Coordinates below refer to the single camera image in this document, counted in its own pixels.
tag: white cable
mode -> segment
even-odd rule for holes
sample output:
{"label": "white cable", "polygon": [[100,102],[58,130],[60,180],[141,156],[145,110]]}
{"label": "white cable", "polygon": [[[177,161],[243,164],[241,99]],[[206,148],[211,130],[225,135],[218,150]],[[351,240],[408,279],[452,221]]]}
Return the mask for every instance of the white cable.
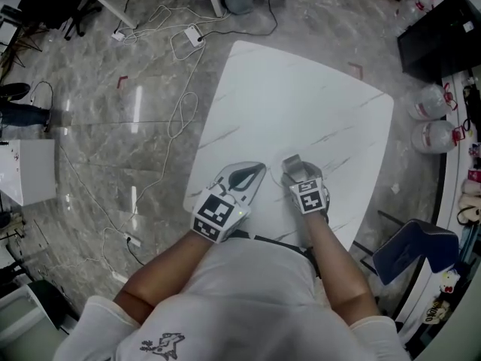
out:
{"label": "white cable", "polygon": [[[181,10],[181,9],[187,9],[188,11],[190,11],[191,13],[193,13],[194,15],[196,15],[197,17],[199,18],[202,18],[202,19],[209,19],[209,21],[205,21],[205,22],[199,22],[199,23],[193,23],[193,24],[189,24],[189,25],[179,25],[179,26],[171,26],[171,27],[164,27],[164,28],[160,28],[161,25],[172,15],[172,12],[173,10]],[[144,30],[141,30],[141,31],[138,31],[138,32],[132,32],[132,34],[130,34],[129,36],[126,37],[125,40],[127,40],[127,38],[134,38],[135,41],[132,42],[135,43],[137,41],[137,39],[139,37],[142,37],[142,36],[145,36],[147,35],[148,33],[150,32],[157,32],[157,31],[161,31],[163,29],[168,29],[168,28],[177,28],[177,27],[181,27],[181,26],[194,26],[199,34],[202,35],[201,33],[201,30],[197,27],[197,24],[204,24],[204,23],[213,23],[213,22],[217,22],[217,21],[221,21],[221,20],[224,20],[226,19],[229,15],[226,15],[227,14],[227,11],[225,12],[224,16],[222,16],[222,18],[220,19],[214,19],[214,18],[211,18],[211,17],[202,17],[202,16],[199,16],[197,15],[196,12],[194,11],[191,11],[190,9],[188,8],[167,8],[165,7],[164,5],[160,5],[157,7],[157,9],[154,11],[154,13],[150,16],[149,18],[149,22],[152,22],[154,21],[154,19],[156,19],[164,10],[167,10],[169,11],[169,15],[157,26],[156,29],[144,29]],[[71,166],[72,170],[74,171],[77,179],[79,180],[79,182],[82,184],[83,188],[87,191],[87,194],[90,196],[90,198],[92,198],[92,200],[97,204],[97,206],[100,207],[100,209],[102,210],[102,212],[105,214],[105,216],[107,217],[110,225],[112,225],[112,227],[105,227],[103,230],[102,230],[102,236],[103,236],[103,239],[102,239],[102,246],[101,246],[101,259],[94,259],[94,258],[85,258],[84,260],[82,260],[81,262],[77,263],[76,265],[56,265],[56,266],[53,266],[51,268],[49,268],[48,270],[53,270],[55,268],[76,268],[82,264],[84,264],[85,262],[87,261],[93,261],[93,262],[101,262],[102,260],[107,264],[108,268],[114,272],[115,269],[112,267],[112,265],[108,262],[107,258],[105,257],[105,253],[104,253],[104,247],[105,247],[105,240],[106,240],[106,234],[107,234],[107,230],[113,230],[115,232],[118,232],[120,234],[123,235],[123,232],[122,232],[122,228],[128,223],[130,222],[130,220],[132,220],[132,218],[136,215],[137,213],[137,204],[138,202],[141,200],[142,196],[144,196],[144,193],[150,188],[150,187],[153,187],[155,185],[157,185],[158,183],[160,183],[163,179],[164,179],[164,176],[165,176],[165,168],[167,167],[167,162],[168,162],[168,157],[170,155],[170,152],[171,152],[171,145],[172,145],[172,142],[174,141],[175,138],[177,138],[178,136],[180,136],[180,134],[182,134],[183,130],[194,120],[195,118],[195,114],[197,113],[197,108],[198,108],[198,96],[196,93],[194,92],[186,92],[187,91],[187,87],[189,86],[190,84],[190,81],[192,79],[192,76],[199,64],[199,62],[201,61],[201,58],[202,56],[204,55],[204,51],[205,51],[205,41],[202,43],[202,45],[198,48],[196,48],[195,50],[193,50],[191,53],[189,53],[187,56],[183,57],[183,58],[180,58],[179,56],[177,56],[177,54],[175,53],[175,49],[174,49],[174,45],[172,43],[173,39],[179,35],[180,33],[182,33],[183,31],[179,31],[177,32],[176,34],[172,35],[171,37],[171,49],[172,49],[172,53],[174,54],[174,58],[178,61],[183,61],[183,60],[187,60],[192,54],[198,52],[198,51],[201,51],[200,55],[199,55],[199,58],[197,59],[197,62],[195,63],[194,65],[194,68],[192,69],[190,75],[189,75],[189,78],[187,79],[187,82],[183,88],[183,91],[182,91],[182,94],[180,95],[179,99],[177,100],[177,103],[174,107],[174,110],[172,111],[171,113],[171,117],[169,118],[169,121],[168,121],[168,127],[167,127],[167,135],[169,137],[169,142],[168,142],[168,146],[167,146],[167,153],[165,154],[165,159],[164,159],[164,164],[162,166],[162,172],[161,172],[161,175],[160,175],[160,178],[158,180],[156,180],[155,182],[149,184],[148,186],[144,187],[144,189],[141,191],[141,194],[137,197],[137,199],[135,200],[135,205],[134,205],[134,211],[132,212],[132,215],[130,216],[130,218],[128,218],[124,223],[122,223],[122,225],[117,228],[115,226],[115,224],[113,223],[112,219],[108,216],[107,212],[105,211],[105,209],[100,205],[100,203],[97,202],[97,200],[95,199],[95,197],[93,196],[93,194],[91,194],[91,192],[89,191],[89,189],[87,188],[86,184],[80,179],[80,175],[78,174],[77,170],[75,170],[75,167],[72,165],[70,159],[68,158],[67,156],[67,153],[65,152],[65,150],[63,149],[63,147],[59,144],[59,147],[60,149],[62,150],[62,152],[64,153],[65,155],[65,158],[67,159],[67,162],[68,164]],[[189,96],[189,95],[192,95],[194,96],[195,98],[195,106],[194,106],[194,111],[192,113],[192,117],[187,120],[186,122],[184,121],[183,119],[183,100]],[[171,127],[172,127],[172,122],[174,120],[174,117],[175,117],[175,114],[177,113],[177,110],[180,111],[180,131],[177,132],[177,133],[173,133],[172,130],[171,130]]]}

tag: gray marble floor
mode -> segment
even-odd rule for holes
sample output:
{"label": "gray marble floor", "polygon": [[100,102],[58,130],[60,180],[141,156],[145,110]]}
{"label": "gray marble floor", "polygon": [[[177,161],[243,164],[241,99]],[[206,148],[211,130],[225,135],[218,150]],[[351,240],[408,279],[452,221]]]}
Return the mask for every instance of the gray marble floor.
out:
{"label": "gray marble floor", "polygon": [[[123,5],[125,0],[115,1]],[[201,30],[269,31],[273,21],[267,0],[255,1],[256,9],[251,14],[203,24]],[[361,65],[363,80],[391,95],[395,109],[383,166],[357,240],[375,249],[394,232],[394,226],[377,216],[378,208],[402,220],[429,220],[439,159],[422,156],[410,145],[414,122],[399,98],[421,83],[401,72],[392,34],[397,4],[393,0],[272,0],[279,26],[271,36],[208,37],[189,85],[189,91],[199,97],[195,121],[173,142],[163,182],[145,192],[137,214],[124,228],[142,242],[141,248],[132,248],[139,259],[147,261],[161,253],[188,228],[183,194],[213,94],[228,52],[238,39],[276,47],[346,73],[355,73],[350,63]],[[201,15],[213,15],[208,0],[131,0],[128,13],[142,23],[139,29],[153,28],[158,21],[147,21],[158,5],[188,6]],[[194,19],[188,12],[175,11],[165,25],[191,23]],[[6,83],[48,80],[55,91],[53,127],[50,134],[38,127],[8,127],[3,136],[54,138],[88,192],[119,226],[131,216],[132,197],[161,177],[168,121],[198,56],[185,62],[174,59],[169,39],[178,29],[156,32],[125,46],[110,37],[117,23],[104,9],[86,20],[83,38],[75,35],[65,41],[59,31],[39,35],[37,41],[43,52],[21,53],[26,68],[15,66]],[[174,46],[180,57],[187,54],[188,48],[180,39]],[[129,78],[117,89],[120,76]],[[259,89],[268,87],[259,82]],[[139,90],[141,107],[136,111]],[[47,108],[49,100],[48,87],[40,86],[35,104]],[[192,103],[186,106],[186,117],[192,115],[189,108]],[[174,129],[179,129],[179,120],[177,115]],[[113,297],[122,286],[100,260],[104,238],[104,255],[116,272],[128,277],[139,265],[119,234],[107,230],[103,236],[109,222],[77,179],[65,153],[56,151],[57,198],[23,208],[28,223],[26,237],[18,244],[11,242],[11,246],[24,258],[34,277],[45,277],[62,286],[73,306],[81,311],[88,296]],[[399,191],[395,193],[392,188],[396,190],[397,186]],[[362,257],[355,248],[351,253],[356,259]],[[409,276],[406,272],[383,287],[377,277],[369,275],[383,308],[392,311]]]}

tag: black cabinet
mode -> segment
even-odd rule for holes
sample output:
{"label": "black cabinet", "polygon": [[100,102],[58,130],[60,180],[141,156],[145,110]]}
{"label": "black cabinet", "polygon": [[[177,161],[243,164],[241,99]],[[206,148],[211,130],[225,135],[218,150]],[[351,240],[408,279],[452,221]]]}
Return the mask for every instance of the black cabinet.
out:
{"label": "black cabinet", "polygon": [[481,64],[481,13],[444,0],[398,37],[403,72],[426,82]]}

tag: forearm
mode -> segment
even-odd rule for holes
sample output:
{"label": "forearm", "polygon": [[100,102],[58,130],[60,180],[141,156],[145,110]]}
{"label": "forearm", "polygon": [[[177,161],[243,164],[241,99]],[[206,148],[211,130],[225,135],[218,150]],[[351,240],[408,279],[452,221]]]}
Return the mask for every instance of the forearm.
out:
{"label": "forearm", "polygon": [[143,323],[164,299],[178,294],[213,245],[189,231],[176,244],[132,275],[114,301],[127,314]]}
{"label": "forearm", "polygon": [[304,220],[332,309],[349,324],[379,314],[365,276],[324,217],[310,213],[305,214]]}

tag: black office chair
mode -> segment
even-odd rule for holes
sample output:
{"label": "black office chair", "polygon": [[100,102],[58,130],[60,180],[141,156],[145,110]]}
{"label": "black office chair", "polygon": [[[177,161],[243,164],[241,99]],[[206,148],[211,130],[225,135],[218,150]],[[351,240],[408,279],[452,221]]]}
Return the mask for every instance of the black office chair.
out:
{"label": "black office chair", "polygon": [[85,32],[80,30],[80,21],[101,7],[89,8],[94,0],[89,0],[80,10],[82,0],[21,0],[18,8],[26,20],[43,23],[49,29],[60,29],[63,23],[72,18],[71,25],[65,33],[65,40],[70,40],[70,32],[74,28],[81,37]]}

